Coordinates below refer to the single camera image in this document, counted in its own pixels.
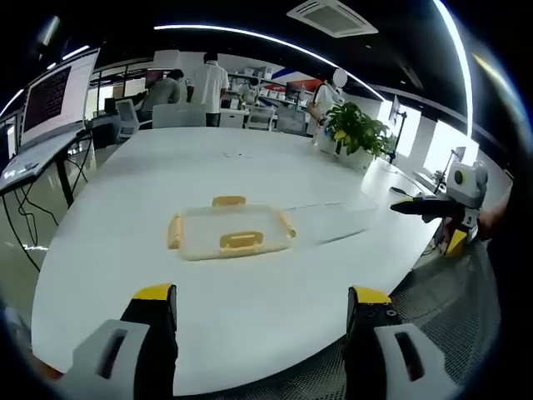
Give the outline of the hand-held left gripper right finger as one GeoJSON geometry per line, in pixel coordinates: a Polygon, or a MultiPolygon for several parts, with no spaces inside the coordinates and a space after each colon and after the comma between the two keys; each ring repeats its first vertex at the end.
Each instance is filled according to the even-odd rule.
{"type": "Polygon", "coordinates": [[[452,399],[460,391],[444,353],[368,287],[348,289],[343,359],[348,399],[452,399]]]}

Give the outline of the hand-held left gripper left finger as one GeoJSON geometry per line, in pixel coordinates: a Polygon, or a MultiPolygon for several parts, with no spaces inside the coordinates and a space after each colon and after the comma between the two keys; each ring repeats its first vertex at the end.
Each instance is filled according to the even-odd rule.
{"type": "Polygon", "coordinates": [[[119,319],[81,342],[62,376],[67,399],[172,399],[178,357],[177,287],[145,287],[119,319]]]}

